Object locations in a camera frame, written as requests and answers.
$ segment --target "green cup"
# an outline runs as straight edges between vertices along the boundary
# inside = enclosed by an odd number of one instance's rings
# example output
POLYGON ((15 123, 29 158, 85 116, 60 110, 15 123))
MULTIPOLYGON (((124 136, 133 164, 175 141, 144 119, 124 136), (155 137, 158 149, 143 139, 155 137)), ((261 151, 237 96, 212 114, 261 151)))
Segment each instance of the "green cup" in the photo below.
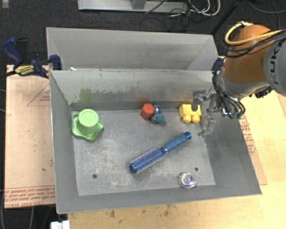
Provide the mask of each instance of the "green cup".
POLYGON ((92 109, 84 109, 73 116, 73 134, 77 137, 92 141, 103 127, 98 114, 92 109))

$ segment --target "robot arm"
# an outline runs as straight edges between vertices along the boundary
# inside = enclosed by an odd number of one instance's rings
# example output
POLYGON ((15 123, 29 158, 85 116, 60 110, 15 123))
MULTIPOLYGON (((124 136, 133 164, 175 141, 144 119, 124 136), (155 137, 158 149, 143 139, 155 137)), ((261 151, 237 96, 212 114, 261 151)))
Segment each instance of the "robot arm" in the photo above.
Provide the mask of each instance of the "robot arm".
POLYGON ((286 96, 286 29, 271 31, 262 25, 240 22, 225 36, 230 45, 227 56, 213 72, 215 100, 209 111, 240 118, 245 108, 244 97, 275 90, 286 96), (233 41, 230 34, 240 28, 233 41))

